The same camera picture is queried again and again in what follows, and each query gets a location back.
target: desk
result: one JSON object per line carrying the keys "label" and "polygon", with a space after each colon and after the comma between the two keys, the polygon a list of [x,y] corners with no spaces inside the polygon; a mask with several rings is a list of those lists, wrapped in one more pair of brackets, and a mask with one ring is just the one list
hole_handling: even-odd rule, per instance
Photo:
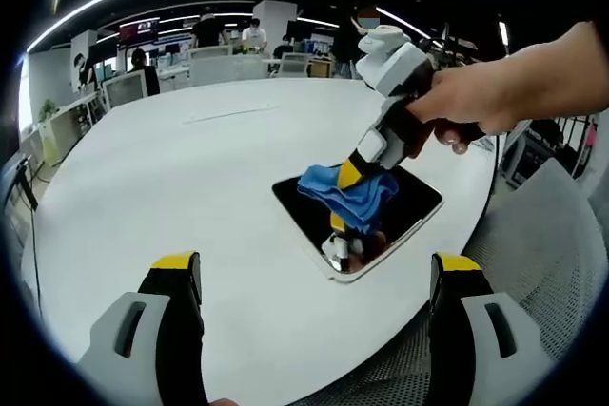
{"label": "desk", "polygon": [[182,63],[178,66],[163,69],[157,68],[156,74],[159,77],[159,86],[161,92],[168,92],[170,90],[183,89],[187,87],[189,71],[190,65],[188,63]]}
{"label": "desk", "polygon": [[71,113],[72,110],[79,106],[86,106],[88,123],[93,126],[89,105],[96,98],[97,92],[81,97],[69,105],[61,106],[50,118],[40,123],[38,131],[42,142],[43,156],[47,164],[54,166],[63,161],[83,136],[78,122]]}
{"label": "desk", "polygon": [[[92,323],[136,291],[154,261],[196,249],[210,398],[285,405],[375,354],[428,299],[432,253],[463,250],[495,163],[494,153],[458,156],[432,136],[403,165],[444,205],[357,281],[327,280],[271,186],[342,161],[382,102],[362,81],[265,79],[113,109],[66,158],[35,214],[45,322],[60,349],[77,360]],[[31,240],[22,270],[35,284]]]}

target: human hand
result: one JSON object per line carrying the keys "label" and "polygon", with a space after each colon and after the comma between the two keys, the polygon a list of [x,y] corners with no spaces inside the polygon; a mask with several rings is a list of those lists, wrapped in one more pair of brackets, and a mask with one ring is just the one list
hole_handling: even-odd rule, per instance
{"label": "human hand", "polygon": [[407,109],[433,129],[438,140],[463,154],[476,123],[487,134],[514,128],[512,83],[502,61],[449,68],[434,75],[432,89]]}
{"label": "human hand", "polygon": [[239,405],[237,403],[235,403],[234,401],[223,398],[223,399],[217,399],[216,401],[212,401],[211,403],[209,403],[209,406],[239,406]]}
{"label": "human hand", "polygon": [[524,119],[585,115],[608,106],[609,61],[602,42],[594,24],[577,23],[554,42],[436,73],[432,89],[407,109],[463,154],[468,142],[462,123],[497,134]]}

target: finger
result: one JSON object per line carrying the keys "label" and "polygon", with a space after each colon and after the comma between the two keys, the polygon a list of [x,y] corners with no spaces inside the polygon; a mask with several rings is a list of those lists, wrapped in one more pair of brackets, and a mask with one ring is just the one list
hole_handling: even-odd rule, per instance
{"label": "finger", "polygon": [[443,145],[451,146],[462,140],[461,133],[459,132],[459,125],[445,119],[437,119],[434,121],[434,125],[436,138]]}
{"label": "finger", "polygon": [[453,145],[453,152],[461,156],[467,152],[467,147],[467,143],[457,143],[456,145]]}
{"label": "finger", "polygon": [[443,112],[447,94],[445,94],[441,82],[442,72],[438,72],[434,75],[431,90],[407,106],[408,111],[419,118],[422,123],[444,117]]}
{"label": "finger", "polygon": [[223,399],[218,399],[216,401],[212,401],[211,403],[209,403],[209,406],[239,406],[239,405],[237,403],[235,403],[234,401],[223,398]]}
{"label": "finger", "polygon": [[433,123],[427,123],[423,125],[419,136],[417,137],[417,142],[412,145],[412,149],[408,154],[408,157],[411,159],[416,159],[419,153],[421,153],[422,147],[425,146],[429,135],[431,135],[432,130],[434,129]]}

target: cable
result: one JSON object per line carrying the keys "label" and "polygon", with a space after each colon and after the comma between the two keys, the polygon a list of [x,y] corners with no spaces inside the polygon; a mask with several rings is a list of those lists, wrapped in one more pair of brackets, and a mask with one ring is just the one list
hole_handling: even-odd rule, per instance
{"label": "cable", "polygon": [[44,180],[44,179],[40,178],[40,177],[38,176],[38,174],[34,175],[34,178],[35,178],[35,179],[37,179],[38,181],[42,181],[43,183],[50,184],[50,181],[48,181],[48,180]]}
{"label": "cable", "polygon": [[26,208],[29,211],[32,211],[31,206],[28,205],[28,202],[26,202],[26,199],[23,198],[23,192],[19,192],[19,198],[21,199],[21,201],[23,202],[23,204],[26,206]]}
{"label": "cable", "polygon": [[38,275],[38,256],[36,255],[36,228],[34,225],[34,211],[29,209],[29,217],[31,219],[31,249],[34,255],[34,271],[36,273],[36,295],[38,298],[38,311],[40,311],[40,319],[44,319],[42,315],[42,303],[40,301],[40,276]]}

